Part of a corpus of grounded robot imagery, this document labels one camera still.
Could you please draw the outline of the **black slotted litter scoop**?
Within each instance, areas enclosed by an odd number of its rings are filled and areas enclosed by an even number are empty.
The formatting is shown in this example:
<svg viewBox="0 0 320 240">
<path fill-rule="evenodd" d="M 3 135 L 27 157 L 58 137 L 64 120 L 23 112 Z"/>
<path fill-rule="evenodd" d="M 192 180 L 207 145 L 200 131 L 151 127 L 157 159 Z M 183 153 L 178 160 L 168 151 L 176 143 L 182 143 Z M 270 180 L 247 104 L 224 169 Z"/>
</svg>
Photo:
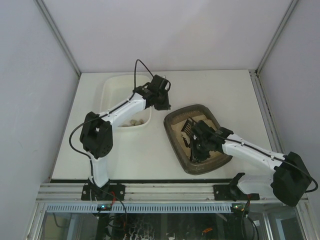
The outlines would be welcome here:
<svg viewBox="0 0 320 240">
<path fill-rule="evenodd" d="M 196 123 L 193 118 L 189 117 L 181 129 L 183 142 L 188 148 L 197 148 L 199 145 L 200 137 L 196 131 Z"/>
</svg>

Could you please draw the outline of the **brown translucent litter box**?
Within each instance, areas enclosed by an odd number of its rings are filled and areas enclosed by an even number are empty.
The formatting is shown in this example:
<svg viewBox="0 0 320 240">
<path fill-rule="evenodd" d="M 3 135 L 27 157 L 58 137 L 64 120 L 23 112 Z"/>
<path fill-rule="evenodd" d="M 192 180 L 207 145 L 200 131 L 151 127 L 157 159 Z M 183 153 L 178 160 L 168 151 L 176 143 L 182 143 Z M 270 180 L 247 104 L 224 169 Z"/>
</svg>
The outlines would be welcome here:
<svg viewBox="0 0 320 240">
<path fill-rule="evenodd" d="M 220 124 L 209 108 L 202 104 L 186 106 L 169 113 L 163 121 L 169 142 L 183 170 L 190 175 L 202 175 L 214 171 L 231 161 L 232 157 L 218 151 L 198 154 L 192 150 L 195 142 L 190 127 L 198 121 L 204 121 L 215 131 Z"/>
</svg>

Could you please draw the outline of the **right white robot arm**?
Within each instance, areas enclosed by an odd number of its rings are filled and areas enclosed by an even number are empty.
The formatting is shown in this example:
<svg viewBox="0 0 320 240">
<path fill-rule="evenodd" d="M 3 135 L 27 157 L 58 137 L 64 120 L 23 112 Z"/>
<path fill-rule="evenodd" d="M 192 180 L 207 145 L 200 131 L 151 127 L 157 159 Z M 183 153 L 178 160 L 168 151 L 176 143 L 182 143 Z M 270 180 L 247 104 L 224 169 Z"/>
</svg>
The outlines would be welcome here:
<svg viewBox="0 0 320 240">
<path fill-rule="evenodd" d="M 257 189 L 271 189 L 274 196 L 288 206 L 295 207 L 305 193 L 318 189 L 318 184 L 314 183 L 315 187 L 308 190 L 310 184 L 316 181 L 310 176 L 301 157 L 294 152 L 285 155 L 268 151 L 224 127 L 214 130 L 211 127 L 194 125 L 191 132 L 197 139 L 195 147 L 198 151 L 220 152 L 263 169 L 264 175 L 254 177 L 260 181 Z"/>
</svg>

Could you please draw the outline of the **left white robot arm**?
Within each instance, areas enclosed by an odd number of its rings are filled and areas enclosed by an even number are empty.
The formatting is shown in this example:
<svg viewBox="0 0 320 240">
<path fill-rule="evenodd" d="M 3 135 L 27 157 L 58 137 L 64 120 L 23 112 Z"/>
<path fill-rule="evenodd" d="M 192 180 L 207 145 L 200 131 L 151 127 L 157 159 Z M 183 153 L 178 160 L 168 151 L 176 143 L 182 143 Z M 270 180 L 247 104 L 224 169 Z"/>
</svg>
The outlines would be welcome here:
<svg viewBox="0 0 320 240">
<path fill-rule="evenodd" d="M 91 173 L 89 181 L 97 188 L 104 187 L 109 181 L 107 155 L 113 148 L 114 130 L 133 115 L 154 107 L 158 111 L 171 109 L 169 87 L 151 89 L 139 86 L 133 94 L 114 108 L 99 114 L 89 112 L 80 133 L 84 153 L 88 155 Z"/>
</svg>

